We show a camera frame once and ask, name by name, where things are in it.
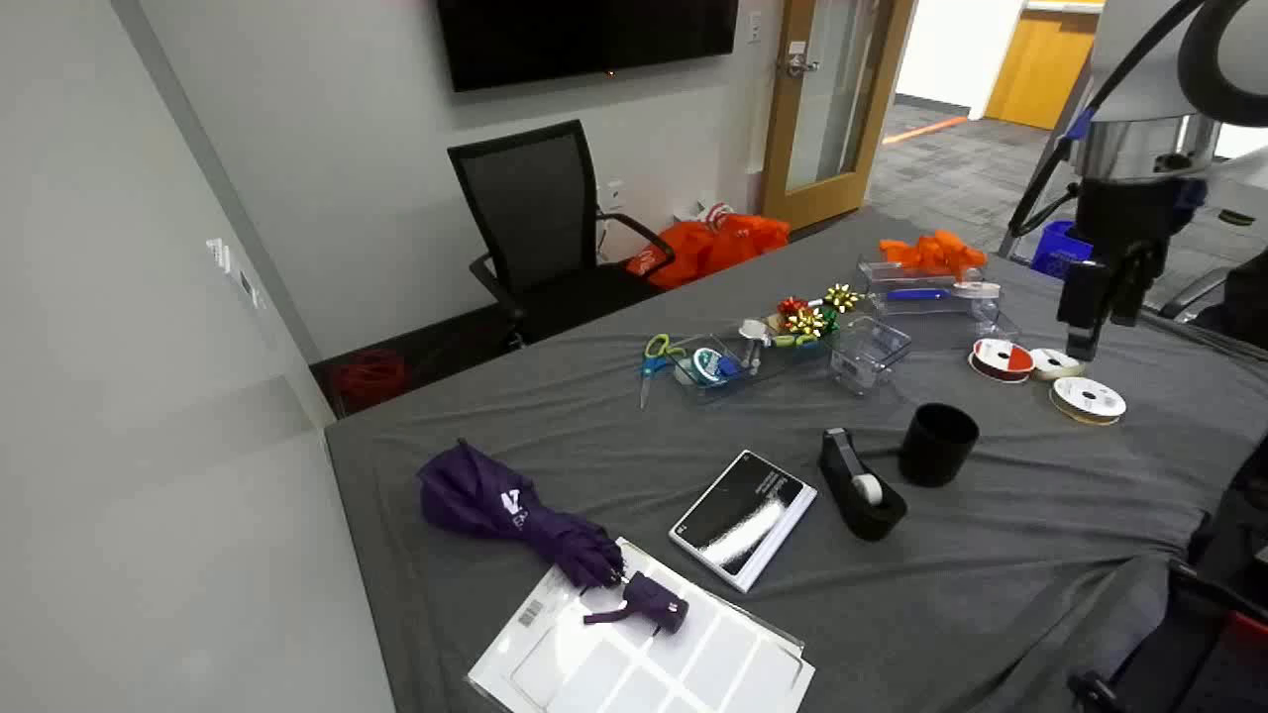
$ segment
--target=blue object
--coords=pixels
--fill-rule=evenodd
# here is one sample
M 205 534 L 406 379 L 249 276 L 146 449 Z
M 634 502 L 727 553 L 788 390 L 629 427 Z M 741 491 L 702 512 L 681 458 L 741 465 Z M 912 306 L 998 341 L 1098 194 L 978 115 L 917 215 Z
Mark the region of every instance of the blue object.
M 1032 268 L 1065 276 L 1065 268 L 1088 258 L 1095 258 L 1095 244 L 1076 234 L 1076 222 L 1052 222 L 1037 239 Z

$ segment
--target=chair backrest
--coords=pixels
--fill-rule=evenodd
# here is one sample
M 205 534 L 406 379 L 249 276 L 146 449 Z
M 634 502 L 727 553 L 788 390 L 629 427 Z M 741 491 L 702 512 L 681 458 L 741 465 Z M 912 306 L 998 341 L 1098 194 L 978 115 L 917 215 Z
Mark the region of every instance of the chair backrest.
M 584 122 L 447 151 L 506 288 L 594 264 L 594 168 Z

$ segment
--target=television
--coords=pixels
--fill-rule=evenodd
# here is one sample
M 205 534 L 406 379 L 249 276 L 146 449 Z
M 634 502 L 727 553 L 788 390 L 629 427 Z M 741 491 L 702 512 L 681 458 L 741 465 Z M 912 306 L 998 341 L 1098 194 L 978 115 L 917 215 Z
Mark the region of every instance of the television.
M 457 93 L 728 54 L 736 0 L 438 0 Z

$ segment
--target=black office chair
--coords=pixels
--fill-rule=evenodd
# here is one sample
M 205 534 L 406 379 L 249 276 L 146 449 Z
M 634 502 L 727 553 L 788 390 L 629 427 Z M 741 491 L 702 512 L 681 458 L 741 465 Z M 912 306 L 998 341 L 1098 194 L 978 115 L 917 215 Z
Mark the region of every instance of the black office chair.
M 660 292 L 645 276 L 669 264 L 674 248 L 625 215 L 599 215 L 584 122 L 454 148 L 447 157 L 487 244 L 471 272 L 512 318 L 514 345 Z M 599 222 L 624 222 L 654 242 L 660 264 L 644 276 L 599 264 Z

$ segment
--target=wooden door frame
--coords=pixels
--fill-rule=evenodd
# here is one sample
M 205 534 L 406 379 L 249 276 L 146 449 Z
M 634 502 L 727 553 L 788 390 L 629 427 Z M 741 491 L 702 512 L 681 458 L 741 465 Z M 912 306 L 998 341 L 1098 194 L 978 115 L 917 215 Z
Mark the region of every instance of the wooden door frame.
M 850 176 L 834 176 L 834 178 L 813 181 L 794 194 L 788 194 L 788 161 L 794 161 L 800 78 L 788 78 L 780 61 L 784 61 L 788 41 L 806 41 L 806 29 L 813 25 L 818 0 L 788 0 L 784 5 L 773 118 L 771 118 L 771 133 L 764 133 L 763 215 L 784 219 L 794 226 L 813 226 L 813 222 L 829 222 L 829 219 L 841 219 L 841 215 L 852 215 L 863 207 L 883 110 L 896 93 L 900 61 L 907 46 L 907 29 L 912 29 L 912 11 L 917 11 L 917 0 L 880 0 L 880 5 L 891 5 L 891 17 L 883 29 L 883 52 L 880 52 L 872 98 L 863 110 L 862 161 Z

